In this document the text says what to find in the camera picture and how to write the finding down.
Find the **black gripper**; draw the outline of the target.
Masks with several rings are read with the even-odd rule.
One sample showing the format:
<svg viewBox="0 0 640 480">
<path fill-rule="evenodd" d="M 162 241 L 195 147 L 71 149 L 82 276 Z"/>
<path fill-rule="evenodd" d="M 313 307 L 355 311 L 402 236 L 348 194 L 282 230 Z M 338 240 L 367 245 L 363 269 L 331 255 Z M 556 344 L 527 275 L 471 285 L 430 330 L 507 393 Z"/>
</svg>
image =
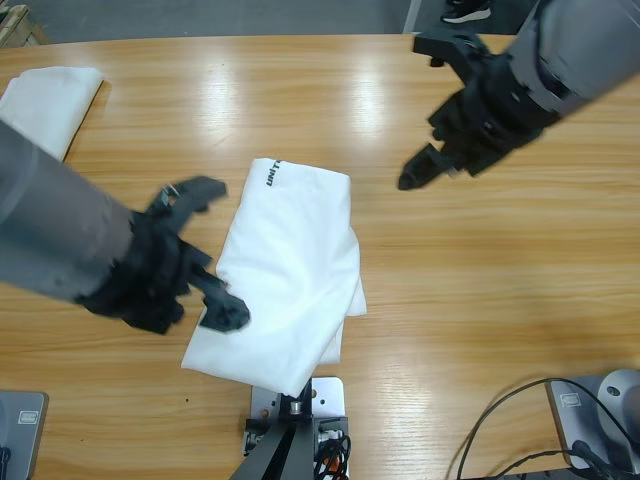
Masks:
<svg viewBox="0 0 640 480">
<path fill-rule="evenodd" d="M 432 136 L 443 154 L 427 144 L 403 166 L 397 187 L 422 188 L 450 170 L 475 176 L 537 139 L 560 115 L 539 106 L 519 82 L 512 56 L 501 54 L 481 74 L 451 95 L 429 118 Z"/>
<path fill-rule="evenodd" d="M 127 252 L 112 262 L 106 281 L 94 293 L 77 297 L 76 303 L 96 315 L 163 335 L 184 314 L 177 298 L 194 286 L 203 294 L 201 327 L 228 333 L 246 326 L 250 312 L 245 302 L 206 271 L 209 255 L 180 238 L 192 215 L 172 209 L 136 212 L 129 221 Z"/>
</svg>

